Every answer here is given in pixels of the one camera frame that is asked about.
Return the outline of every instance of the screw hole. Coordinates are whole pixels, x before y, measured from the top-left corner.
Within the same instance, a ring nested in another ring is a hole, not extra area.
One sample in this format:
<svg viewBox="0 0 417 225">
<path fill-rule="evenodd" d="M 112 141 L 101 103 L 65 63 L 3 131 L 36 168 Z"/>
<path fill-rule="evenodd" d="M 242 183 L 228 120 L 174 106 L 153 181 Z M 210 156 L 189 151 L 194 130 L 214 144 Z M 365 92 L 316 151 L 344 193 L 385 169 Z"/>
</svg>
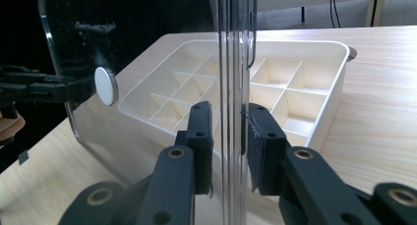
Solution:
<svg viewBox="0 0 417 225">
<path fill-rule="evenodd" d="M 361 220 L 358 217 L 350 213 L 342 213 L 341 220 L 343 220 L 345 224 L 349 224 L 349 225 L 361 225 L 362 224 Z"/>
<path fill-rule="evenodd" d="M 153 224 L 167 224 L 171 216 L 167 212 L 158 212 L 153 216 Z"/>
<path fill-rule="evenodd" d="M 406 206 L 417 207 L 417 196 L 402 189 L 390 189 L 388 190 L 389 196 Z"/>
<path fill-rule="evenodd" d="M 113 191 L 106 188 L 97 189 L 87 197 L 87 203 L 91 206 L 102 205 L 113 197 Z"/>
<path fill-rule="evenodd" d="M 295 156 L 301 159 L 312 159 L 313 154 L 305 149 L 298 149 L 294 151 Z"/>
<path fill-rule="evenodd" d="M 168 152 L 168 156 L 171 158 L 181 158 L 185 155 L 185 151 L 183 149 L 172 149 Z"/>
</svg>

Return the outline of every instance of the white round knob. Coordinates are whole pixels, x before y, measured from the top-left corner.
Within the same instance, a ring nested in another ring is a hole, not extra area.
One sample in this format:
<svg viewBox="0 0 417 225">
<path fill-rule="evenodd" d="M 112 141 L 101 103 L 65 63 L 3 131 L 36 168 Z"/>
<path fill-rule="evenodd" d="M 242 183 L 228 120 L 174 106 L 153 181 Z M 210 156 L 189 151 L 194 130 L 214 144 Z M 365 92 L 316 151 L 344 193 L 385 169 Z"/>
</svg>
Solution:
<svg viewBox="0 0 417 225">
<path fill-rule="evenodd" d="M 116 78 L 108 69 L 98 67 L 94 73 L 95 89 L 105 105 L 112 105 L 117 101 L 118 88 Z"/>
</svg>

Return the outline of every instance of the transparent plastic sheet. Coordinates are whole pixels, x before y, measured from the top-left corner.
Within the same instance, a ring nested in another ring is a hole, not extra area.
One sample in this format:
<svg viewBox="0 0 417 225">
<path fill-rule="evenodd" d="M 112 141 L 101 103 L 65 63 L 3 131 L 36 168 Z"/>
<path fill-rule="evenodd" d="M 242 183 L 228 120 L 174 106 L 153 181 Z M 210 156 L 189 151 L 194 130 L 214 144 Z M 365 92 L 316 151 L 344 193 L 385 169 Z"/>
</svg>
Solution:
<svg viewBox="0 0 417 225">
<path fill-rule="evenodd" d="M 129 186 L 186 130 L 190 106 L 210 100 L 213 197 L 196 197 L 196 224 L 245 224 L 253 0 L 38 4 L 78 141 Z M 110 106 L 96 93 L 98 67 L 115 76 L 118 98 Z"/>
</svg>

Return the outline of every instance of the wooden table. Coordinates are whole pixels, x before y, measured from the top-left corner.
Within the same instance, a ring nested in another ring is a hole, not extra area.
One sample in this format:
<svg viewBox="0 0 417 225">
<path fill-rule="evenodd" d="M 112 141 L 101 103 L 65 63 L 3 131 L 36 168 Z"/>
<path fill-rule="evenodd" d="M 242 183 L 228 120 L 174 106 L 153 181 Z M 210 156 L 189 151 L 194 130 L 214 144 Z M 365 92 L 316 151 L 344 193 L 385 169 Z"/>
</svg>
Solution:
<svg viewBox="0 0 417 225">
<path fill-rule="evenodd" d="M 379 182 L 417 188 L 417 27 L 262 31 L 259 38 L 337 40 L 356 48 L 322 155 L 367 193 Z M 56 224 L 80 191 L 104 180 L 115 179 L 77 143 L 66 120 L 30 150 L 29 161 L 0 175 L 2 224 Z M 276 224 L 262 207 L 248 209 L 248 224 Z"/>
</svg>

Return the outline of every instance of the tray compartment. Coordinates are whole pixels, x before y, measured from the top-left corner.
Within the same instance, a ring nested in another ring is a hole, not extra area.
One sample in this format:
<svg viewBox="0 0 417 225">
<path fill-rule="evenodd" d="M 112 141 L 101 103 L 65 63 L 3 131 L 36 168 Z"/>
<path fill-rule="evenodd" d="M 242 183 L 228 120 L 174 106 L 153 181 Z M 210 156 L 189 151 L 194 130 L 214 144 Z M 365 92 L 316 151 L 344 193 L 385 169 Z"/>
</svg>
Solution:
<svg viewBox="0 0 417 225">
<path fill-rule="evenodd" d="M 214 82 L 213 78 L 192 76 L 176 91 L 172 98 L 191 104 L 197 103 Z"/>
<path fill-rule="evenodd" d="M 216 41 L 183 43 L 126 94 L 119 110 L 175 140 L 190 107 L 208 100 L 213 137 L 220 142 Z M 332 41 L 258 41 L 250 70 L 250 101 L 267 108 L 292 145 L 320 150 L 340 100 L 348 56 Z"/>
<path fill-rule="evenodd" d="M 288 88 L 328 94 L 336 78 L 337 69 L 301 62 Z"/>
<path fill-rule="evenodd" d="M 300 66 L 301 60 L 265 58 L 251 83 L 286 88 Z"/>
<path fill-rule="evenodd" d="M 286 90 L 272 116 L 288 132 L 308 136 L 321 113 L 326 96 L 298 90 Z"/>
</svg>

